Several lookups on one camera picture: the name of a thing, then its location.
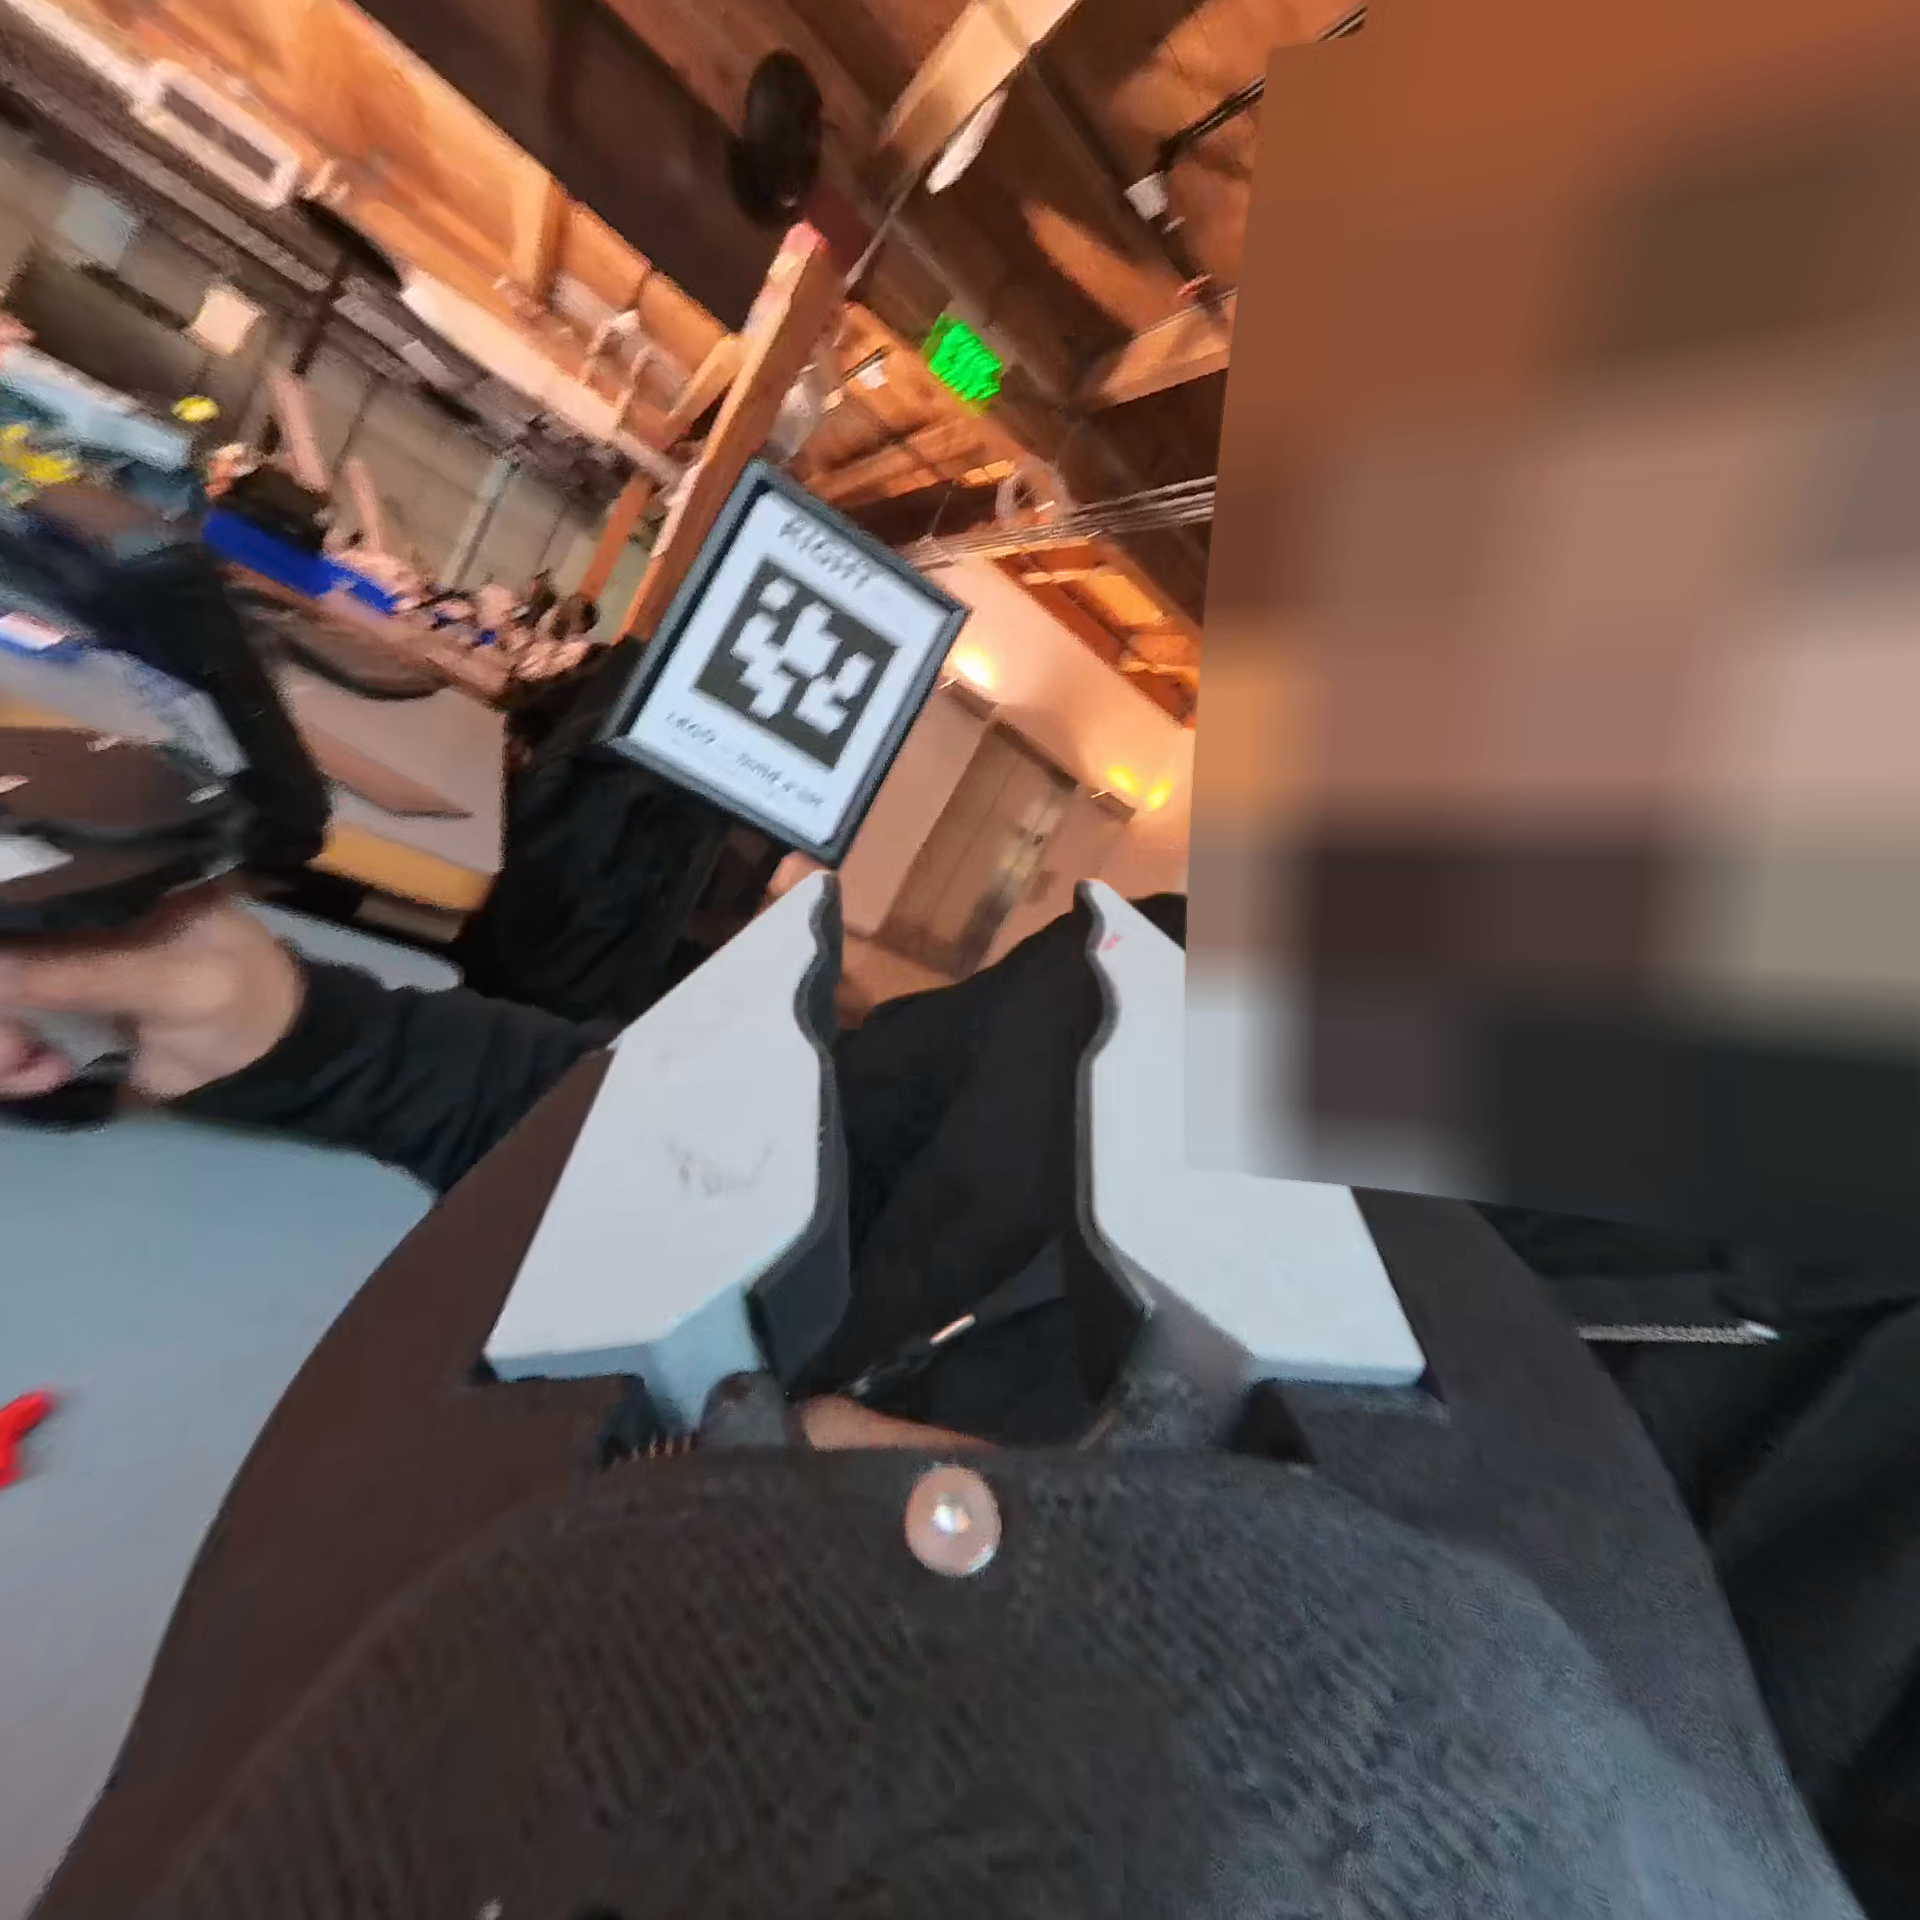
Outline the wooden support post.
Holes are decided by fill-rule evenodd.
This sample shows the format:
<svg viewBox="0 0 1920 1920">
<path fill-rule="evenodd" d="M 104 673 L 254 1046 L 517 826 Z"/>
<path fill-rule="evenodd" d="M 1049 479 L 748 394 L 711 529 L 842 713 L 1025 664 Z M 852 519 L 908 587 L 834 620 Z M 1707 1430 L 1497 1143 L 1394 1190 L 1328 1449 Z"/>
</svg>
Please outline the wooden support post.
<svg viewBox="0 0 1920 1920">
<path fill-rule="evenodd" d="M 608 609 L 611 573 L 641 529 L 642 513 L 667 503 L 659 536 L 634 596 L 618 613 L 618 639 L 647 641 L 657 631 L 674 591 L 691 577 L 702 541 L 755 459 L 767 450 L 779 409 L 802 373 L 837 337 L 842 274 L 828 239 L 808 220 L 795 223 L 767 271 L 744 333 L 725 336 L 687 384 L 667 416 L 667 437 L 709 420 L 709 434 L 689 466 L 638 470 L 605 519 L 577 591 Z"/>
</svg>

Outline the green exit sign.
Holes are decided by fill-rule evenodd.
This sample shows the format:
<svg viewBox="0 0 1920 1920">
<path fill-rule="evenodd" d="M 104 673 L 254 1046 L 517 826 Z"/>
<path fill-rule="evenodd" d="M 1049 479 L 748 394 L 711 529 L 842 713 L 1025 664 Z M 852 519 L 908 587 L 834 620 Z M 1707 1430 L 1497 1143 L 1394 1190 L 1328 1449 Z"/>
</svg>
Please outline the green exit sign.
<svg viewBox="0 0 1920 1920">
<path fill-rule="evenodd" d="M 922 336 L 929 379 L 959 406 L 984 416 L 1004 393 L 1004 354 L 957 311 L 947 310 Z"/>
</svg>

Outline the beige double door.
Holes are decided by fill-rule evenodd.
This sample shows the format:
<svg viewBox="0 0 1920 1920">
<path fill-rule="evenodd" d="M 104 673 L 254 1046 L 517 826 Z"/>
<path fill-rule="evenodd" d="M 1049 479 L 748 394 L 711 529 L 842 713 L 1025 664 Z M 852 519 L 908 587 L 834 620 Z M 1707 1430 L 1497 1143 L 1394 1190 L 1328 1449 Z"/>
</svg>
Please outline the beige double door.
<svg viewBox="0 0 1920 1920">
<path fill-rule="evenodd" d="M 999 960 L 1102 873 L 1135 801 L 1084 786 L 1025 734 L 991 723 L 912 857 L 878 941 L 942 979 Z"/>
</svg>

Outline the person's black jacket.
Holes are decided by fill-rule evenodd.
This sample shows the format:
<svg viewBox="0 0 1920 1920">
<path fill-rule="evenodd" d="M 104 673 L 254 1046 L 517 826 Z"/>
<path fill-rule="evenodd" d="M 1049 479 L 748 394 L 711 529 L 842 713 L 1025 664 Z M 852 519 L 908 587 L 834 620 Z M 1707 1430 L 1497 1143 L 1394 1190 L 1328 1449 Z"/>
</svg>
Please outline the person's black jacket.
<svg viewBox="0 0 1920 1920">
<path fill-rule="evenodd" d="M 1094 1417 L 1064 1260 L 1102 1021 L 1068 910 L 839 1037 L 852 1376 L 994 1443 Z M 1917 1914 L 1917 1269 L 1365 1191 L 1425 1390 L 1259 1387 L 1279 1477 L 1501 1561 L 1757 1826 L 1795 1790 L 1867 1919 Z"/>
</svg>

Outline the person's right forearm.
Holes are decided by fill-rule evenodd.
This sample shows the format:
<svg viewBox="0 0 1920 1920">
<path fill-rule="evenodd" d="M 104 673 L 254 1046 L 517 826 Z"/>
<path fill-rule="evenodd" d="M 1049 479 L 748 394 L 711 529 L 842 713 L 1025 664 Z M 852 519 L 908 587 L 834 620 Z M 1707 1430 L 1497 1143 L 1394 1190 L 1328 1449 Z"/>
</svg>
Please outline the person's right forearm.
<svg viewBox="0 0 1920 1920">
<path fill-rule="evenodd" d="M 458 1186 L 542 1096 L 618 1037 L 469 989 L 437 994 L 294 957 L 288 1033 L 254 1064 L 171 1100 L 181 1119 L 317 1143 Z"/>
</svg>

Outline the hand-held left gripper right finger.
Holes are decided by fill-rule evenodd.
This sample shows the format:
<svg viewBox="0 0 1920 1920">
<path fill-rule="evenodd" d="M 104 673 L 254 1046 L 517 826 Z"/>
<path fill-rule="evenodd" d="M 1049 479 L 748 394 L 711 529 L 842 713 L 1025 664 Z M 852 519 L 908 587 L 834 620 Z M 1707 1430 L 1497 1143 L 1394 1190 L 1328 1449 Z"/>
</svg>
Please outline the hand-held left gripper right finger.
<svg viewBox="0 0 1920 1920">
<path fill-rule="evenodd" d="M 1415 1390 L 1425 1351 L 1355 1190 L 1194 1166 L 1185 953 L 1102 881 L 1077 891 L 1098 1026 L 1074 1096 L 1087 1376 L 1194 1390 Z"/>
</svg>

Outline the black ceiling speaker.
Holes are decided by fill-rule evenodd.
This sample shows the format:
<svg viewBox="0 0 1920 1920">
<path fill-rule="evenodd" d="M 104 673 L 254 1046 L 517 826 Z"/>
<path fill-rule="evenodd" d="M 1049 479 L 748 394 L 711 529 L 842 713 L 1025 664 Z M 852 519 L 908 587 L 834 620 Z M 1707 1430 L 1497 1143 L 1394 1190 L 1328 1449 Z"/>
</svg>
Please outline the black ceiling speaker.
<svg viewBox="0 0 1920 1920">
<path fill-rule="evenodd" d="M 822 173 L 822 91 L 805 63 L 775 49 L 748 76 L 725 176 L 734 206 L 759 230 L 802 219 Z"/>
</svg>

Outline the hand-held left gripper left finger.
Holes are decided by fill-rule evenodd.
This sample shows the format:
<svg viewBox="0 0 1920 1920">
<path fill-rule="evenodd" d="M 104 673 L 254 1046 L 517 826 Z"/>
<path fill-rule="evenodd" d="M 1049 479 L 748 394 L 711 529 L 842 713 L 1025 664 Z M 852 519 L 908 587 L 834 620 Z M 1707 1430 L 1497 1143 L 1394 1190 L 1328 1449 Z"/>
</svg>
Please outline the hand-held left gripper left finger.
<svg viewBox="0 0 1920 1920">
<path fill-rule="evenodd" d="M 628 1026 L 482 1349 L 504 1384 L 641 1380 L 691 1427 L 799 1390 L 852 1303 L 837 881 L 805 877 Z"/>
</svg>

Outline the person's right hand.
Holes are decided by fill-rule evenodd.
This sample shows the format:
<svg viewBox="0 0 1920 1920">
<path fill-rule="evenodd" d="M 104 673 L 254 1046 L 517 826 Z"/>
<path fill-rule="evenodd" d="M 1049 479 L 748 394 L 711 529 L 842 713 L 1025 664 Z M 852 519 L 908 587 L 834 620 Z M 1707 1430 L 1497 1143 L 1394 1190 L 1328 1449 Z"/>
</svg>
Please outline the person's right hand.
<svg viewBox="0 0 1920 1920">
<path fill-rule="evenodd" d="M 299 960 L 228 891 L 165 903 L 112 936 L 4 943 L 4 1100 L 71 1081 L 67 1057 L 21 1017 L 84 1017 L 127 1044 L 127 1089 L 171 1103 L 271 1051 L 307 994 Z"/>
</svg>

